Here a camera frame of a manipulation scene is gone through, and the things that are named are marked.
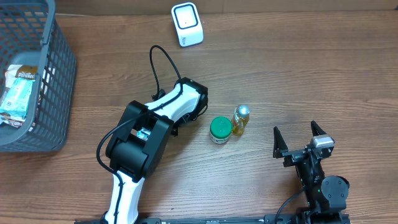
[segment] teal package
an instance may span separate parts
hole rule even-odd
[[[25,118],[33,81],[17,78],[0,106],[0,113]]]

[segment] wooden table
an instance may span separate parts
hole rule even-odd
[[[67,145],[51,154],[1,154],[0,223],[99,218],[113,178],[95,149],[126,105],[156,91],[149,48],[161,45],[180,73],[209,88],[208,111],[170,139],[146,180],[139,211],[151,217],[250,217],[275,213],[300,188],[272,158],[278,126],[291,149],[311,120],[336,140],[326,175],[346,177],[353,223],[398,222],[398,12],[202,15],[204,43],[178,46],[170,16],[58,18],[78,59]],[[160,85],[177,79],[160,51]],[[248,104],[244,135],[219,146],[211,120]],[[304,197],[284,212],[305,205]]]

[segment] gray plastic basket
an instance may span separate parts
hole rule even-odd
[[[0,1],[1,95],[8,66],[38,66],[26,121],[18,129],[0,125],[0,152],[45,152],[65,145],[76,58],[54,17],[54,0]]]

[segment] bottle cap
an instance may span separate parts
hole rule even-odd
[[[249,115],[250,110],[247,105],[240,105],[238,108],[238,114],[242,117],[245,118]]]
[[[217,117],[211,122],[210,133],[218,139],[227,138],[231,132],[232,124],[228,118]]]

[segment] silver bottle cap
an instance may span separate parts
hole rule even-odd
[[[238,113],[242,118],[247,117],[250,113],[249,107],[247,105],[240,105],[238,108]]]

